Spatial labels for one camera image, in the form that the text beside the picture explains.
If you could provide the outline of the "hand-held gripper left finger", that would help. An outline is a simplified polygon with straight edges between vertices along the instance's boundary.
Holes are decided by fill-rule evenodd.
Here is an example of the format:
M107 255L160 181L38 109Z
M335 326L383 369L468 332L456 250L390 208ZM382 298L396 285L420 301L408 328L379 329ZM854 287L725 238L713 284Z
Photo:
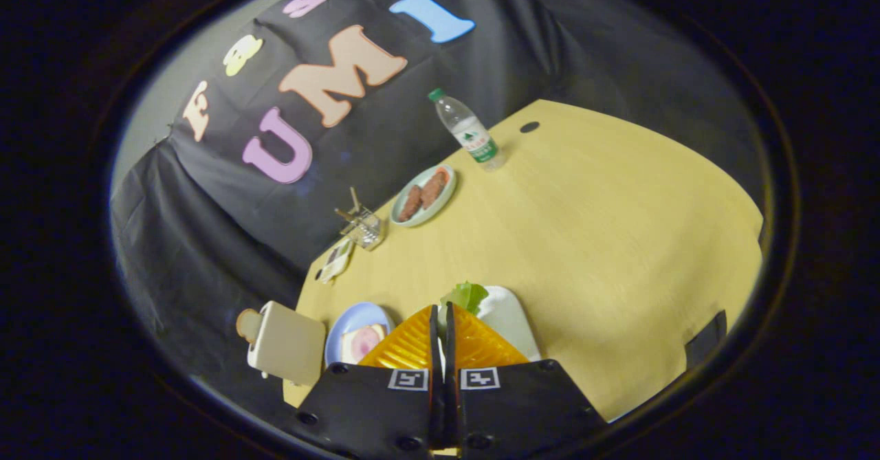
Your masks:
M424 307L374 349L389 351L412 335L422 363L330 364L296 407L289 433L324 458L433 459L432 406L442 391L437 313Z

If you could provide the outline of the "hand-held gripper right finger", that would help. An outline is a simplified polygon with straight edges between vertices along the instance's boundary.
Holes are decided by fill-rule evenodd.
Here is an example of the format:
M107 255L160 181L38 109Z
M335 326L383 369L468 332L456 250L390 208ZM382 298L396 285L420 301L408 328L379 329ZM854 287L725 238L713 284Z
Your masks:
M607 428L557 360L531 362L455 303L445 319L443 442L459 459L536 459Z

